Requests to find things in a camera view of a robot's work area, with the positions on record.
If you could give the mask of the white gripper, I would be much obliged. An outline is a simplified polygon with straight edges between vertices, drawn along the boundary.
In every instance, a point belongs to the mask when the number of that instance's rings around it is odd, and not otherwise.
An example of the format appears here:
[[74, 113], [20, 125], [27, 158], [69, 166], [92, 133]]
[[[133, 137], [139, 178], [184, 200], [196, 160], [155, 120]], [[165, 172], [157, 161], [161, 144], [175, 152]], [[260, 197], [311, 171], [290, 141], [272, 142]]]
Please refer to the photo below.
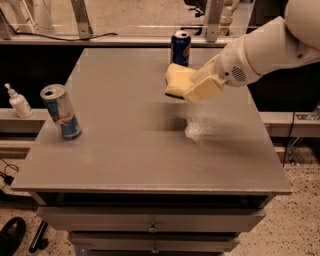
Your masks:
[[261, 78], [258, 68], [261, 53], [253, 37], [244, 35], [235, 39], [191, 75], [190, 80], [194, 84], [186, 90], [183, 98], [195, 103], [218, 96], [224, 88], [223, 79], [232, 87], [242, 87], [258, 81]]

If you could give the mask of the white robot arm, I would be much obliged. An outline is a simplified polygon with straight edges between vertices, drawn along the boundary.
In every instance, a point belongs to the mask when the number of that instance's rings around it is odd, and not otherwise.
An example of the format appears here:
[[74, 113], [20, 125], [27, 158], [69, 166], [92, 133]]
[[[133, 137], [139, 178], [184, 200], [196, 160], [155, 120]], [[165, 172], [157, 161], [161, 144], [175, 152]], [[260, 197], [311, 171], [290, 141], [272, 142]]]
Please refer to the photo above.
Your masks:
[[263, 75], [320, 58], [320, 0], [288, 0], [285, 15], [227, 44], [191, 77], [183, 98], [197, 102]]

